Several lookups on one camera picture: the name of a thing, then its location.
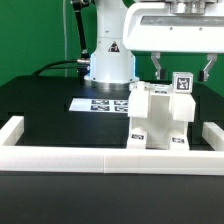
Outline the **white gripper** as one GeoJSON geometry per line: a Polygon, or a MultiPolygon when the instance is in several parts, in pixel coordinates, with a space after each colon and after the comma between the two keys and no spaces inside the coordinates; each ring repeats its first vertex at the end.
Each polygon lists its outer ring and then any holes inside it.
{"type": "Polygon", "coordinates": [[[164,80],[166,70],[159,52],[209,53],[207,64],[199,72],[205,82],[224,53],[224,0],[206,2],[202,14],[174,13],[170,2],[143,1],[131,5],[123,30],[123,43],[133,51],[148,51],[156,68],[155,76],[164,80]]]}

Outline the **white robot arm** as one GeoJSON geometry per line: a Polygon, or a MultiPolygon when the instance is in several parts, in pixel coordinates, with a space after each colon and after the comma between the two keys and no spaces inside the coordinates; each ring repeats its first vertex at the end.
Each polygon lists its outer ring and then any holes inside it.
{"type": "Polygon", "coordinates": [[[120,90],[135,76],[135,51],[151,54],[156,76],[162,52],[205,53],[205,76],[224,53],[224,0],[95,0],[97,46],[90,58],[89,86],[120,90]]]}

